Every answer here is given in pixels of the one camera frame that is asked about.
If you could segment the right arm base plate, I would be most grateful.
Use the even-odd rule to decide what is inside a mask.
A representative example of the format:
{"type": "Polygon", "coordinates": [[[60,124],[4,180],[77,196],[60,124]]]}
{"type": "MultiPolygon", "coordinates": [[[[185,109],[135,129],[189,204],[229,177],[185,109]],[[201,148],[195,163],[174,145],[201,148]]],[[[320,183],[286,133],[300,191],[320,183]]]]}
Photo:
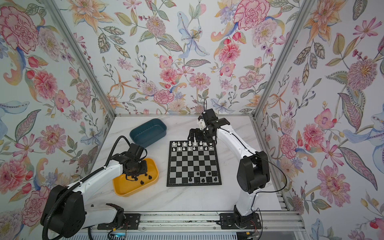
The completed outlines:
{"type": "Polygon", "coordinates": [[[234,211],[230,213],[219,214],[219,225],[222,230],[261,230],[262,221],[255,211],[242,216],[234,207],[234,211]]]}

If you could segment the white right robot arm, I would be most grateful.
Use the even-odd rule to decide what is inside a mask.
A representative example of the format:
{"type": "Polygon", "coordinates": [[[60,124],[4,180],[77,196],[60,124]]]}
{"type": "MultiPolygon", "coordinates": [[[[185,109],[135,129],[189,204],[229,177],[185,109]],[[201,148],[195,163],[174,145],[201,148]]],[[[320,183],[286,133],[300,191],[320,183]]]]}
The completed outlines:
{"type": "Polygon", "coordinates": [[[242,189],[234,206],[234,216],[239,220],[250,219],[254,214],[253,205],[258,193],[270,181],[268,156],[248,145],[225,118],[218,118],[213,109],[205,110],[198,117],[198,128],[190,129],[189,142],[205,142],[215,146],[222,141],[239,160],[237,181],[242,189]]]}

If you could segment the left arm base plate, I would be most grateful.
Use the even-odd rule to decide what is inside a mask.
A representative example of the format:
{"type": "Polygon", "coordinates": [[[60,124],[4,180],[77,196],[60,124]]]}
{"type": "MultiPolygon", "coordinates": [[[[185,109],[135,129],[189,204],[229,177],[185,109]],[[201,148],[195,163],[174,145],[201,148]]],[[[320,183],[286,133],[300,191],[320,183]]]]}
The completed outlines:
{"type": "Polygon", "coordinates": [[[117,214],[111,223],[98,225],[97,230],[137,230],[140,219],[141,214],[121,212],[117,214]]]}

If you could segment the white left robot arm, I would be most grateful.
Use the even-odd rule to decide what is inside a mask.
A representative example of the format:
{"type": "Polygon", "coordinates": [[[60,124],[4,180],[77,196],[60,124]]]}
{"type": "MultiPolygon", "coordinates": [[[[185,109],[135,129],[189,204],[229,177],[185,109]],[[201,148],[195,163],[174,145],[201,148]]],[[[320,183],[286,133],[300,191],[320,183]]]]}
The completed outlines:
{"type": "Polygon", "coordinates": [[[110,152],[106,163],[66,187],[57,185],[49,194],[41,225],[42,238],[49,239],[49,231],[57,233],[57,240],[70,238],[79,230],[94,225],[107,224],[113,230],[122,228],[127,220],[124,209],[116,204],[106,203],[102,208],[90,207],[86,203],[102,187],[115,178],[124,175],[126,178],[138,178],[148,171],[145,158],[148,151],[137,145],[130,144],[129,149],[121,154],[110,152]]]}

